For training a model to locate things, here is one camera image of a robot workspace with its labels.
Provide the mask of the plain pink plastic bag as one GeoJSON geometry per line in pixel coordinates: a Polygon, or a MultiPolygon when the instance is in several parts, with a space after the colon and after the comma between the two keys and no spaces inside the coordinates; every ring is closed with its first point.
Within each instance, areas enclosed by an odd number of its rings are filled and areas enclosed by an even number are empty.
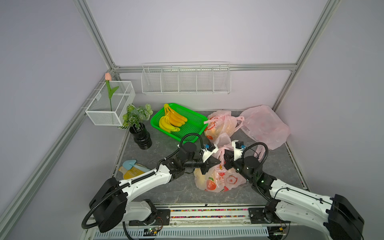
{"type": "Polygon", "coordinates": [[[244,118],[241,130],[254,141],[265,143],[270,150],[283,145],[291,133],[289,126],[269,106],[247,109],[240,116],[244,118]]]}

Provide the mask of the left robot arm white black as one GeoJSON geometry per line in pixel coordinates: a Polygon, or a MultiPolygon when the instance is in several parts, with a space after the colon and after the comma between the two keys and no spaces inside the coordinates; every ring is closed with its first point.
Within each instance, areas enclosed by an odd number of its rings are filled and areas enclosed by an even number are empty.
{"type": "Polygon", "coordinates": [[[136,202],[135,199],[161,185],[168,184],[183,176],[186,169],[200,169],[202,174],[220,163],[213,155],[219,148],[213,143],[202,145],[200,155],[194,158],[197,146],[187,142],[160,160],[157,166],[138,177],[118,181],[107,179],[89,203],[89,212],[82,220],[81,227],[98,227],[105,233],[121,222],[139,221],[146,225],[155,222],[158,210],[150,200],[136,202]]]}

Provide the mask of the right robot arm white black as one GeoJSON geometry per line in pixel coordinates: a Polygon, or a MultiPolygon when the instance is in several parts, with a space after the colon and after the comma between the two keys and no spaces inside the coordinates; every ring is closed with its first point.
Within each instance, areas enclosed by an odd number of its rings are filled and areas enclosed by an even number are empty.
{"type": "Polygon", "coordinates": [[[268,223],[294,222],[323,232],[332,240],[362,240],[365,221],[350,201],[308,192],[263,171],[254,156],[240,149],[226,150],[225,168],[233,168],[267,200],[262,218],[268,223]]]}

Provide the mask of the printed pink plastic bag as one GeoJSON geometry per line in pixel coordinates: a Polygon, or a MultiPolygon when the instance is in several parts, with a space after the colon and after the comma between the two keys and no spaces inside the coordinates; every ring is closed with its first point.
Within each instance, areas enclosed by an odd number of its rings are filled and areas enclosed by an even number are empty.
{"type": "Polygon", "coordinates": [[[200,169],[195,169],[195,184],[197,188],[206,192],[222,193],[245,184],[246,179],[235,171],[234,168],[226,170],[224,167],[225,150],[233,150],[232,141],[228,134],[220,134],[214,142],[219,150],[212,157],[221,161],[220,164],[212,167],[203,175],[200,169]]]}
{"type": "Polygon", "coordinates": [[[231,111],[219,110],[208,115],[208,119],[204,122],[207,124],[204,134],[214,142],[221,134],[227,134],[231,137],[242,126],[245,118],[243,116],[234,117],[231,111]]]}

